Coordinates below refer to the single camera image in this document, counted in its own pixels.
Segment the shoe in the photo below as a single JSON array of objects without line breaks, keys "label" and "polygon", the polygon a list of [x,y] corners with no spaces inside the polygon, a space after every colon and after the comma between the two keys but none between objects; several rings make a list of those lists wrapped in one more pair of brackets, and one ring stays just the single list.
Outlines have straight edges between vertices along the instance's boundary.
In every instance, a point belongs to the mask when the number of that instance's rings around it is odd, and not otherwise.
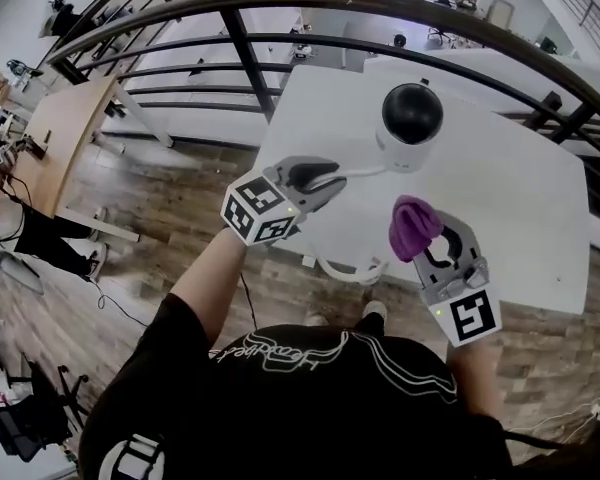
[{"label": "shoe", "polygon": [[385,306],[382,302],[380,302],[379,300],[372,300],[371,302],[369,302],[364,307],[364,311],[362,312],[362,318],[371,313],[377,313],[378,315],[380,315],[384,324],[387,324],[387,306]]},{"label": "shoe", "polygon": [[[107,209],[104,206],[101,206],[100,208],[98,208],[98,210],[96,211],[93,218],[95,220],[99,220],[100,222],[104,222],[105,219],[107,218]],[[88,239],[91,240],[92,242],[97,242],[99,236],[100,236],[100,233],[98,232],[98,230],[93,229],[91,231],[91,234],[89,235]]]},{"label": "shoe", "polygon": [[89,277],[94,281],[98,279],[105,261],[107,261],[107,244],[98,244],[98,248],[89,256],[89,262],[91,263]]},{"label": "shoe", "polygon": [[309,311],[304,317],[302,325],[306,325],[307,327],[324,327],[329,325],[329,321],[320,313]]}]

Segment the white tabletop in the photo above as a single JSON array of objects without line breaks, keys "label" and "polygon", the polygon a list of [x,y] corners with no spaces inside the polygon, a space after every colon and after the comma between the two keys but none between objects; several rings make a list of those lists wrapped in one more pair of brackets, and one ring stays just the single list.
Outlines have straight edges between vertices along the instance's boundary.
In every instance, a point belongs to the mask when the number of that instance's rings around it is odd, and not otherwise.
[{"label": "white tabletop", "polygon": [[[256,167],[290,155],[322,156],[343,169],[380,165],[375,123],[394,85],[359,73],[296,67]],[[512,121],[437,94],[444,123],[420,171],[350,179],[301,225],[302,233],[276,245],[309,254],[311,241],[326,259],[351,266],[375,255],[390,261],[388,275],[417,281],[413,265],[395,258],[388,241],[393,203],[410,194],[473,228],[502,300],[582,313],[589,269],[582,162]]]}]

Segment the black t-shirt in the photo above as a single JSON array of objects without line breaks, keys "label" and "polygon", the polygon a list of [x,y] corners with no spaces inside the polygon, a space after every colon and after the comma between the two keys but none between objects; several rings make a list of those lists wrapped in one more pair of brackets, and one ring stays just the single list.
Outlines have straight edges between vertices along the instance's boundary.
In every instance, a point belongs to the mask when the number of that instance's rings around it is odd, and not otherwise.
[{"label": "black t-shirt", "polygon": [[451,372],[419,343],[280,325],[213,359],[209,348],[195,314],[168,295],[87,420],[85,480],[133,434],[163,443],[167,479],[385,469],[495,478],[511,464],[500,424],[466,414]]}]

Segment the purple cloth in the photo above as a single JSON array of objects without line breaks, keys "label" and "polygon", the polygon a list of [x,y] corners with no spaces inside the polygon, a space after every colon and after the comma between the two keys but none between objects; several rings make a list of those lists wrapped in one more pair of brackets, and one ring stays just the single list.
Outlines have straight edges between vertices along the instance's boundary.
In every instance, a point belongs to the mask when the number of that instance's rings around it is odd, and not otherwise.
[{"label": "purple cloth", "polygon": [[400,196],[393,205],[389,243],[398,259],[409,263],[424,252],[444,225],[429,203],[412,196]]}]

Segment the wooden floor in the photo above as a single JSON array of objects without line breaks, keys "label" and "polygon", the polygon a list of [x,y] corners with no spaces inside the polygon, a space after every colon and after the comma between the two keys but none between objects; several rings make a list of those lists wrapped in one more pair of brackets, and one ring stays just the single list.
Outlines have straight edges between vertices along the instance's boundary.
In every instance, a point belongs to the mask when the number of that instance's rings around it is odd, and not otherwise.
[{"label": "wooden floor", "polygon": [[[89,146],[66,202],[86,214],[104,205],[109,222],[142,235],[137,244],[104,237],[110,259],[100,285],[132,316],[149,322],[161,298],[222,227],[218,211],[225,188],[249,169],[255,154],[215,146],[166,150],[151,141],[126,143],[123,157]],[[110,302],[99,309],[93,285],[39,260],[31,259],[31,265],[44,279],[44,296],[0,276],[0,317],[6,320],[0,355],[12,373],[18,373],[18,356],[25,352],[54,378],[60,364],[70,368],[72,377],[89,375],[83,401],[91,406],[133,351],[142,328]],[[600,253],[592,251],[590,268],[581,316],[503,304],[504,330],[492,341],[505,428],[531,427],[600,397]],[[244,276],[262,327],[300,323],[308,308],[318,309],[332,324],[352,325],[362,310],[362,287],[331,280],[276,249],[250,250]],[[416,286],[383,279],[372,295],[389,308],[388,334],[418,340],[444,356],[446,339]],[[251,330],[240,287],[216,348]],[[582,409],[548,422],[534,435],[561,440],[588,417]],[[511,450],[518,462],[530,457],[525,446]]]}]

